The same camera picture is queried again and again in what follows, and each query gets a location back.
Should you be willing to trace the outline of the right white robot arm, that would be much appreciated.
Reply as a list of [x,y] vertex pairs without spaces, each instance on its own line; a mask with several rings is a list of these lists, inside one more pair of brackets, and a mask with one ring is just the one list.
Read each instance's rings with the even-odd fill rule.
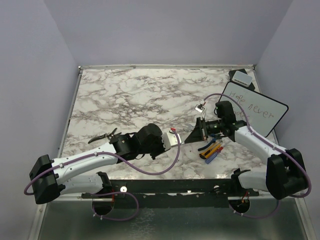
[[286,149],[258,134],[243,120],[237,120],[229,101],[215,105],[218,120],[197,118],[186,144],[204,141],[211,134],[222,134],[254,153],[266,165],[265,171],[236,170],[231,176],[229,189],[240,196],[247,189],[269,192],[275,199],[297,197],[310,182],[302,154],[295,148]]

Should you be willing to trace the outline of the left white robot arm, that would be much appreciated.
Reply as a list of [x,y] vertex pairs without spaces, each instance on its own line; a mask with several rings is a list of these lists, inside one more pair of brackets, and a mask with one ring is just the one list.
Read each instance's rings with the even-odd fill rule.
[[131,161],[139,155],[150,155],[155,159],[171,148],[168,134],[154,123],[133,133],[112,132],[107,138],[107,143],[73,156],[55,159],[47,154],[40,156],[29,173],[29,187],[36,204],[46,204],[75,191],[70,181],[88,171],[123,160]]

